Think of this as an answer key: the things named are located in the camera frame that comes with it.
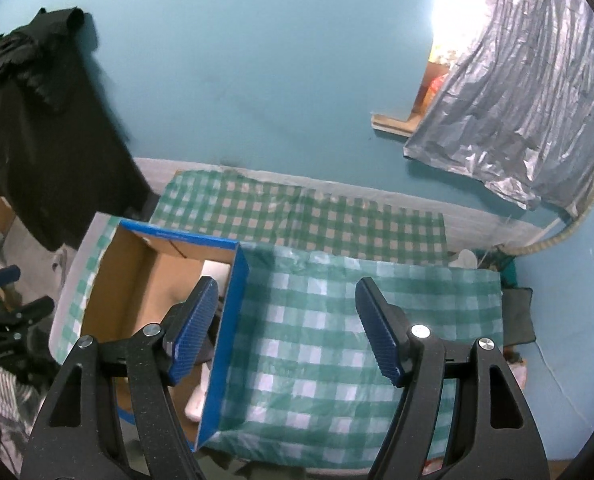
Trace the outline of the small checkered green cloth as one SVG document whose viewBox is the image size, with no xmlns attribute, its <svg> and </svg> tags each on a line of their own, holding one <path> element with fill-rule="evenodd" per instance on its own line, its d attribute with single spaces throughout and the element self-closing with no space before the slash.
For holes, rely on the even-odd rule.
<svg viewBox="0 0 594 480">
<path fill-rule="evenodd" d="M 234 171 L 178 172 L 163 190 L 151 222 L 306 252 L 417 266 L 448 263 L 441 214 L 259 181 Z"/>
</svg>

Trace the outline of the black hanging garment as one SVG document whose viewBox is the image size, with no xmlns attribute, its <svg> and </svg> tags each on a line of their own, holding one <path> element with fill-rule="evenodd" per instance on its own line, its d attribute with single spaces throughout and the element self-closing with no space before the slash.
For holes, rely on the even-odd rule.
<svg viewBox="0 0 594 480">
<path fill-rule="evenodd" d="M 138 219 L 152 191 L 94 89 L 79 8 L 0 36 L 0 197 L 49 252 L 80 246 L 99 212 Z"/>
</svg>

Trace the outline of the silver foil curtain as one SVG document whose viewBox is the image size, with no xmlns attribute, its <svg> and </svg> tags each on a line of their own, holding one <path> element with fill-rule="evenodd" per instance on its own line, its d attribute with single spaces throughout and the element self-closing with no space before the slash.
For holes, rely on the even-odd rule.
<svg viewBox="0 0 594 480">
<path fill-rule="evenodd" d="M 594 12 L 587 0 L 486 0 L 404 155 L 523 209 L 579 216 L 594 189 Z"/>
</svg>

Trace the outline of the white power adapter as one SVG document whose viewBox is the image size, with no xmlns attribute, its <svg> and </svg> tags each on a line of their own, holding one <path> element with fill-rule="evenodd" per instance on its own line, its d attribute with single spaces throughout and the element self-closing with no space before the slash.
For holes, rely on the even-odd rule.
<svg viewBox="0 0 594 480">
<path fill-rule="evenodd" d="M 225 296 L 227 291 L 227 284 L 231 274 L 231 264 L 223 263 L 215 260 L 205 260 L 201 267 L 201 277 L 208 276 L 215 280 L 218 285 L 218 292 L 220 297 Z"/>
</svg>

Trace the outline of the green white checkered tablecloth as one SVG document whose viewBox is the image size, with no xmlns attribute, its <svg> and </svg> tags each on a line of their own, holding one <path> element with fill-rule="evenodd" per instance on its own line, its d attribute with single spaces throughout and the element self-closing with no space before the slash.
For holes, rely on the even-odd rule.
<svg viewBox="0 0 594 480">
<path fill-rule="evenodd" d="M 76 300 L 105 246 L 100 239 L 110 232 L 109 218 L 94 217 L 60 294 L 48 344 L 57 361 L 83 336 Z M 286 466 L 371 466 L 399 392 L 379 371 L 355 312 L 361 278 L 373 278 L 388 302 L 440 338 L 502 339 L 502 292 L 494 271 L 239 245 L 249 274 L 221 419 L 201 448 Z"/>
</svg>

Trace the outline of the brown cardboard box blue rim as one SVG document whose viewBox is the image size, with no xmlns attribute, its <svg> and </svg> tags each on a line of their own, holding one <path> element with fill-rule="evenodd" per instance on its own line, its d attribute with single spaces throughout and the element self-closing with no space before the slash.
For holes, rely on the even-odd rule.
<svg viewBox="0 0 594 480">
<path fill-rule="evenodd" d="M 205 260 L 231 264 L 231 274 L 195 364 L 170 389 L 175 411 L 192 450 L 216 433 L 227 388 L 239 312 L 249 266 L 239 243 L 227 238 L 163 229 L 111 217 L 104 248 L 92 260 L 92 276 L 76 305 L 80 335 L 100 342 L 128 338 L 148 324 L 162 323 L 201 278 Z"/>
</svg>

